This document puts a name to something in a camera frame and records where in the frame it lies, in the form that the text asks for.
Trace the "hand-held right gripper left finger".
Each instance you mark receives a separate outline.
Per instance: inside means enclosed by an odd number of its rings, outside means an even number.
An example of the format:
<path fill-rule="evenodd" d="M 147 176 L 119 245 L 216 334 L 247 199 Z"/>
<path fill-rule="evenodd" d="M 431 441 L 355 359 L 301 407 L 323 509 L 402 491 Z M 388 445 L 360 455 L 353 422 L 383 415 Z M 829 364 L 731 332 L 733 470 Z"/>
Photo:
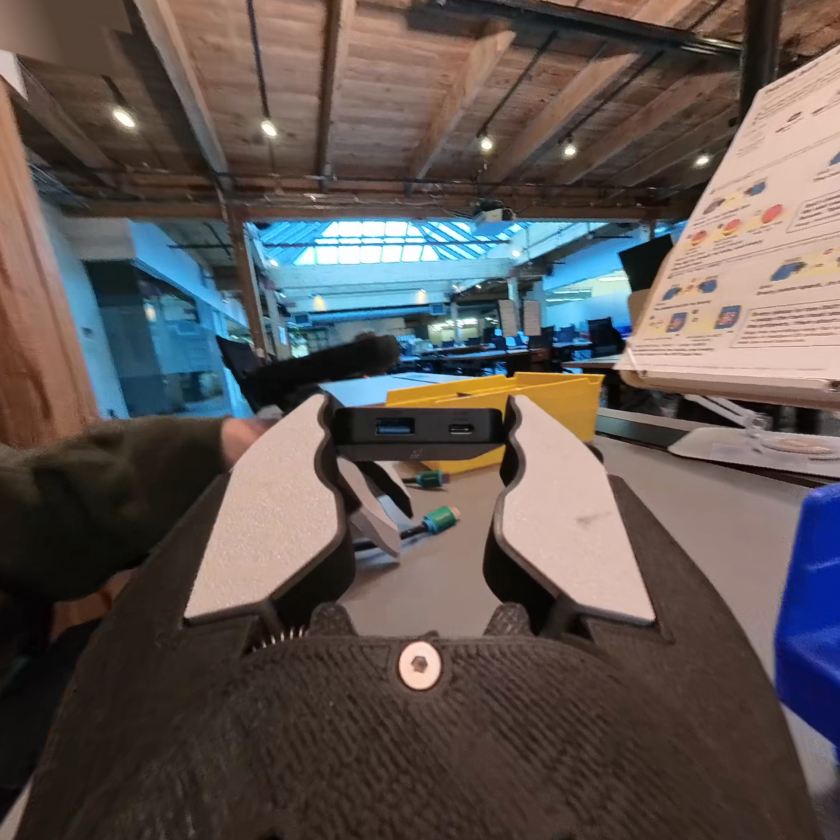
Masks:
<path fill-rule="evenodd" d="M 310 624 L 354 579 L 349 514 L 317 394 L 279 420 L 232 468 L 185 606 L 189 623 L 256 614 Z"/>

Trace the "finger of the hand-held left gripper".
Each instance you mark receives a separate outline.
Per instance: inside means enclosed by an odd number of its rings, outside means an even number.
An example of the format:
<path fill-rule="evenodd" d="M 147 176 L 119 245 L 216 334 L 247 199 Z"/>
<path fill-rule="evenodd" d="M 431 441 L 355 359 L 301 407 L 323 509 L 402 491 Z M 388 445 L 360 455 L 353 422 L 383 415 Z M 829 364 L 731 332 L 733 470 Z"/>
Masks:
<path fill-rule="evenodd" d="M 367 461 L 366 483 L 376 497 L 388 497 L 405 517 L 413 519 L 413 501 L 393 462 Z"/>
<path fill-rule="evenodd" d="M 358 501 L 357 508 L 350 514 L 350 524 L 363 539 L 372 543 L 373 548 L 398 558 L 403 549 L 400 532 L 369 488 L 364 474 L 346 458 L 338 457 L 337 465 L 345 484 Z"/>

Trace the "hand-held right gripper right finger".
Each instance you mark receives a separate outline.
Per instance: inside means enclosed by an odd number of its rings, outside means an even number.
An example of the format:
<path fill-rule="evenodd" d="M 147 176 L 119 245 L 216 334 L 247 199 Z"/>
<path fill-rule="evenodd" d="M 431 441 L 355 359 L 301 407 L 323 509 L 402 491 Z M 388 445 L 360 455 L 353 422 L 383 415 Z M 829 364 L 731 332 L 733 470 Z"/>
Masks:
<path fill-rule="evenodd" d="M 501 492 L 483 559 L 492 594 L 540 633 L 553 613 L 656 624 L 613 488 L 593 449 L 525 395 L 507 399 Z"/>

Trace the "black USB hub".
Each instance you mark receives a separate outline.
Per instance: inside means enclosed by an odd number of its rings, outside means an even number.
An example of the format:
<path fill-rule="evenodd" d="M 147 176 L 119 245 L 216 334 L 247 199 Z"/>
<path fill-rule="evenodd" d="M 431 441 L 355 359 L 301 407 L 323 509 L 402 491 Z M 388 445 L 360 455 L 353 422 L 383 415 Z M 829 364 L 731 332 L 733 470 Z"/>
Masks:
<path fill-rule="evenodd" d="M 469 460 L 503 447 L 508 437 L 495 408 L 345 407 L 329 430 L 337 453 L 356 463 Z"/>

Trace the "person's left forearm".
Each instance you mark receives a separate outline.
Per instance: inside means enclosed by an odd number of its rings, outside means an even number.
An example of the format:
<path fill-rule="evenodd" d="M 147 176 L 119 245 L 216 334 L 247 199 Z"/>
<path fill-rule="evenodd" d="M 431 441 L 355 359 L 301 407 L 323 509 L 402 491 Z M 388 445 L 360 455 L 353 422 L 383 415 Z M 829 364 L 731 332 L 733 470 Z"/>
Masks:
<path fill-rule="evenodd" d="M 2 595 L 76 600 L 141 563 L 228 471 L 225 423 L 153 416 L 3 445 Z"/>

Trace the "grey desk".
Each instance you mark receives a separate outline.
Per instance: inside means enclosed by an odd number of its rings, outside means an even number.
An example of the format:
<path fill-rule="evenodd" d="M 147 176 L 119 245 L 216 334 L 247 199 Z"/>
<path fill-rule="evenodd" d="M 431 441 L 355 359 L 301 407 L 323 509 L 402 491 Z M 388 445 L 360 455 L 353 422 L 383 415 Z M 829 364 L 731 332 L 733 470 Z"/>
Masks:
<path fill-rule="evenodd" d="M 605 467 L 623 479 L 715 586 L 769 676 L 774 630 L 795 527 L 809 488 L 665 450 L 596 436 Z M 365 634 L 439 631 L 472 637 L 498 600 L 482 575 L 484 540 L 501 481 L 497 468 L 456 476 L 446 492 L 415 491 L 416 514 L 451 505 L 451 530 L 405 549 L 400 563 L 366 564 L 343 603 Z"/>

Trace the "person's left hand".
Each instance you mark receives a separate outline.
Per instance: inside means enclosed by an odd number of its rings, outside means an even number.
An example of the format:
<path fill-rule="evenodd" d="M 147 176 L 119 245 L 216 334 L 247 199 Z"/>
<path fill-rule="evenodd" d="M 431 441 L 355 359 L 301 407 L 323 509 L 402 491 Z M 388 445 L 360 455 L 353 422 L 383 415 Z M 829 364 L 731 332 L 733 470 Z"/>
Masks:
<path fill-rule="evenodd" d="M 220 427 L 220 453 L 224 469 L 231 470 L 245 452 L 278 422 L 273 417 L 225 418 Z"/>

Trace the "yellow plastic bin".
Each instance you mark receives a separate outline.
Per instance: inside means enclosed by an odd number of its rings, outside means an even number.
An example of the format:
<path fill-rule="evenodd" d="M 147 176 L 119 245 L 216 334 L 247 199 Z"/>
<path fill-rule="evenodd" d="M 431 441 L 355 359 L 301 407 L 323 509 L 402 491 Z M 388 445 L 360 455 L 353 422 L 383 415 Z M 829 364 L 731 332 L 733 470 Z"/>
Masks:
<path fill-rule="evenodd" d="M 390 391 L 385 406 L 506 409 L 509 396 L 528 397 L 584 443 L 595 436 L 602 374 L 518 372 Z"/>

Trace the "white stand base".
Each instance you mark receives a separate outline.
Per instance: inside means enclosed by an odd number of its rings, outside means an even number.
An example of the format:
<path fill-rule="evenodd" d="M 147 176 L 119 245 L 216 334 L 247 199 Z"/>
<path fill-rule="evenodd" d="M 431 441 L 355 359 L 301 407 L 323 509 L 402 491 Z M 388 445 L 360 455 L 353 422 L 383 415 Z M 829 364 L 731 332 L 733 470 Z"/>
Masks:
<path fill-rule="evenodd" d="M 704 427 L 688 432 L 668 447 L 670 454 L 725 466 L 839 478 L 838 437 L 773 432 L 768 415 L 724 397 L 686 395 L 686 399 L 734 422 L 735 427 Z"/>

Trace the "row of office desks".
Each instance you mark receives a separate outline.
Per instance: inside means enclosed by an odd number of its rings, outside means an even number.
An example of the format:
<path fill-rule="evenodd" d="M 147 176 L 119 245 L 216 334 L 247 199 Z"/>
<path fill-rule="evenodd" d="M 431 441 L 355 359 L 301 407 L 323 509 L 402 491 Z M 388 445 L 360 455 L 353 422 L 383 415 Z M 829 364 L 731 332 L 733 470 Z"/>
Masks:
<path fill-rule="evenodd" d="M 624 336 L 609 319 L 545 327 L 533 337 L 503 337 L 498 330 L 481 339 L 442 342 L 420 350 L 406 349 L 394 371 L 418 375 L 481 377 L 516 373 L 605 372 L 621 358 Z"/>

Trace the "blue plastic bin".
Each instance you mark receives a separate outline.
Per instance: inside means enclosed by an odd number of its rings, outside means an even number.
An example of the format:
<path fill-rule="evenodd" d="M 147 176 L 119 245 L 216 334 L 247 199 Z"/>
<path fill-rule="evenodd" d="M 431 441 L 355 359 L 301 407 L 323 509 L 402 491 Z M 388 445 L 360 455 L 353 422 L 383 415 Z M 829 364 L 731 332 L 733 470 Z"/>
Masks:
<path fill-rule="evenodd" d="M 839 485 L 804 499 L 774 636 L 780 701 L 839 750 Z"/>

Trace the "black monitor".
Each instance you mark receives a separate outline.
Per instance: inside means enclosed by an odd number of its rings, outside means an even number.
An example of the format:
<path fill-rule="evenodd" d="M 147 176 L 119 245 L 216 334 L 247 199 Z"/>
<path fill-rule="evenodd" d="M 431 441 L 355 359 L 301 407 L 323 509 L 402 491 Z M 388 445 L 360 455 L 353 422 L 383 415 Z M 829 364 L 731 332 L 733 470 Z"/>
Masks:
<path fill-rule="evenodd" d="M 649 290 L 654 285 L 673 245 L 671 235 L 664 234 L 618 253 L 632 293 Z"/>

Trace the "printed instruction board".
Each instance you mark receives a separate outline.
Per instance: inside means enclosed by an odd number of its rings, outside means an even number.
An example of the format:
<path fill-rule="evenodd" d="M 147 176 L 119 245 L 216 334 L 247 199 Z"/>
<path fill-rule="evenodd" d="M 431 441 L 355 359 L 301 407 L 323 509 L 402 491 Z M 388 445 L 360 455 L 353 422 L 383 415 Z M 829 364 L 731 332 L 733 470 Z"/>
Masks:
<path fill-rule="evenodd" d="M 762 88 L 616 364 L 638 388 L 839 407 L 839 48 Z"/>

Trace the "black steel column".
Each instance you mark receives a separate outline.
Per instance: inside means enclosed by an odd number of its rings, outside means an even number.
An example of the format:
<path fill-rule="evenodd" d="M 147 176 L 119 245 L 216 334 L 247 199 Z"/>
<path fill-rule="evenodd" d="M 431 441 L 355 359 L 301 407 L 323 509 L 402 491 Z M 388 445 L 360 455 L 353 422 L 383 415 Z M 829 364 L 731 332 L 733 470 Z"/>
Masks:
<path fill-rule="evenodd" d="M 782 1 L 746 1 L 740 62 L 738 121 L 743 122 L 758 92 L 775 78 L 779 65 Z"/>

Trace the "wooden post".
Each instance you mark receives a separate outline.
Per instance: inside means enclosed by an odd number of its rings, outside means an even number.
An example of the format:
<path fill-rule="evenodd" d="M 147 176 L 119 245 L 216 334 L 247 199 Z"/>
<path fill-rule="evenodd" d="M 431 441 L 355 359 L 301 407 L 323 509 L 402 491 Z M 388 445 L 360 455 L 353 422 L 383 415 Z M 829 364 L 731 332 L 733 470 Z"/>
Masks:
<path fill-rule="evenodd" d="M 2 81 L 2 443 L 42 445 L 75 434 L 98 419 L 9 89 Z"/>

